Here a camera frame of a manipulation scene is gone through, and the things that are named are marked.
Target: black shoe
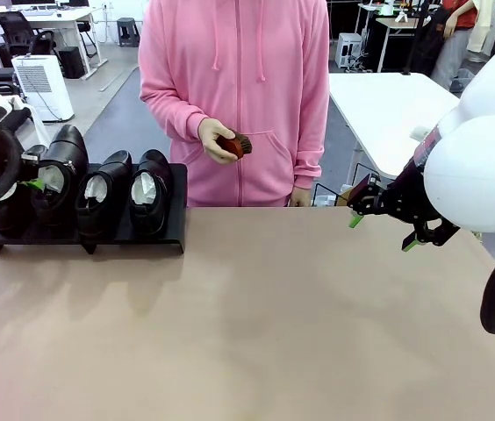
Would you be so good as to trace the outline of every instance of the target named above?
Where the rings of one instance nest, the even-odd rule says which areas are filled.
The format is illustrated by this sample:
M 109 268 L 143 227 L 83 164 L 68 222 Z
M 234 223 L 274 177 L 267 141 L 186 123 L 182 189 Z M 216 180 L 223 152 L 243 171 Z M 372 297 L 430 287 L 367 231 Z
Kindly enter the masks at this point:
M 34 218 L 30 189 L 16 184 L 11 196 L 0 200 L 0 233 L 6 237 L 18 237 Z
M 127 151 L 118 151 L 105 160 L 97 171 L 86 175 L 80 183 L 75 202 L 76 222 L 80 235 L 88 238 L 101 237 L 118 226 L 128 195 L 133 158 Z M 104 200 L 85 197 L 88 183 L 101 177 L 106 188 Z
M 55 172 L 59 182 L 44 192 L 32 192 L 37 219 L 47 226 L 73 223 L 78 185 L 88 173 L 88 152 L 82 134 L 74 126 L 65 125 L 54 138 L 39 164 L 39 178 L 45 170 Z
M 154 179 L 155 197 L 152 203 L 136 204 L 133 190 L 141 175 L 148 173 Z M 168 160 L 160 151 L 151 149 L 142 155 L 139 168 L 131 180 L 130 213 L 134 231 L 141 236 L 161 234 L 168 219 L 169 204 L 174 194 L 174 176 Z

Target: black shoe rack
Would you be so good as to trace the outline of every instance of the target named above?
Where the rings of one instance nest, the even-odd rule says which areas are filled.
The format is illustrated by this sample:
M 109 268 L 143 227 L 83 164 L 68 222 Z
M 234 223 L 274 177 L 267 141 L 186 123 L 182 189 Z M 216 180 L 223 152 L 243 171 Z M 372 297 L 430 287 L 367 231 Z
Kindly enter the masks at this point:
M 100 164 L 90 164 L 90 172 L 96 171 Z M 133 172 L 138 165 L 133 165 Z M 185 208 L 187 205 L 187 168 L 183 164 L 171 164 L 174 175 L 174 195 L 169 208 L 168 220 L 164 232 L 156 237 L 139 237 L 134 233 L 128 210 L 123 211 L 118 227 L 111 235 L 101 239 L 80 237 L 75 224 L 52 229 L 36 221 L 27 226 L 19 235 L 5 237 L 0 234 L 0 251 L 4 246 L 82 246 L 86 252 L 93 254 L 101 245 L 164 244 L 175 246 L 183 253 L 185 248 Z

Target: hoodie drawstring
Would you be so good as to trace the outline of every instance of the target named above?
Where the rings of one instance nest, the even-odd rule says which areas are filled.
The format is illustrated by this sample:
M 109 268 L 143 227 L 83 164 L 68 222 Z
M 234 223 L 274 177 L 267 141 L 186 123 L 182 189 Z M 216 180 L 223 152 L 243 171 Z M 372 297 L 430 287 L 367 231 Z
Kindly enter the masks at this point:
M 219 25 L 218 18 L 218 1 L 214 0 L 214 8 L 212 10 L 212 25 L 214 31 L 214 62 L 212 70 L 220 71 L 220 45 L 219 45 Z M 259 0 L 259 25 L 257 26 L 257 71 L 260 82 L 266 82 L 265 73 L 263 71 L 263 5 L 265 0 Z

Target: white portable air conditioner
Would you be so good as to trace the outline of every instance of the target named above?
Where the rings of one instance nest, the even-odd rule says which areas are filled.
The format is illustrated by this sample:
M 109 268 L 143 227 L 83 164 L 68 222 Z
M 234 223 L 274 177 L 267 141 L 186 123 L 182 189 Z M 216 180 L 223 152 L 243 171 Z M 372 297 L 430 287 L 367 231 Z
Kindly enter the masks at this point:
M 335 53 L 338 68 L 348 68 L 361 56 L 362 38 L 358 33 L 340 33 Z
M 27 102 L 35 107 L 41 120 L 61 122 L 74 116 L 56 56 L 23 56 L 11 62 Z

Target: red shirt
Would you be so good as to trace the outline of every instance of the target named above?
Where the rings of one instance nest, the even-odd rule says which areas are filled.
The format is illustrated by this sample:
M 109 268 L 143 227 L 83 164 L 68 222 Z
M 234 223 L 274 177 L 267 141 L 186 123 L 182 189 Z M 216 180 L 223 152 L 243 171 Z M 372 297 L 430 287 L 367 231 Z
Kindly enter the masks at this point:
M 442 7 L 449 11 L 455 11 L 462 5 L 466 4 L 468 0 L 442 0 Z M 458 17 L 458 22 L 456 23 L 456 29 L 470 29 L 476 24 L 477 19 L 477 9 L 472 7 L 466 13 L 463 13 Z

